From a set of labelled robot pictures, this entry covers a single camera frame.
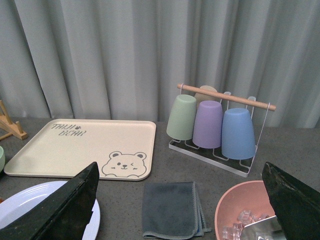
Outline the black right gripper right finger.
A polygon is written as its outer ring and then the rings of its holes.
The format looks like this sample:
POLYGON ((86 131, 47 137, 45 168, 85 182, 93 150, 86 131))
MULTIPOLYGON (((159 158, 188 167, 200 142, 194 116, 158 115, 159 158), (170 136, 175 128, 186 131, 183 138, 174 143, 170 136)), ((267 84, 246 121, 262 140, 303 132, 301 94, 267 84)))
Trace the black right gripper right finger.
POLYGON ((262 180, 286 239, 318 240, 320 193, 268 161, 262 180))

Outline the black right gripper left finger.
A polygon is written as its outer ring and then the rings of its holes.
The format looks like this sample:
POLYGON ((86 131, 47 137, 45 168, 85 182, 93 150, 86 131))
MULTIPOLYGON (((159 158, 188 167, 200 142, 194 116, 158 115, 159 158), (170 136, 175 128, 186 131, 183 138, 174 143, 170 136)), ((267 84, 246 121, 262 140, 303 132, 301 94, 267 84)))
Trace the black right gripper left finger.
POLYGON ((0 231, 2 240, 81 240, 93 215, 99 183, 92 162, 30 211, 0 231))

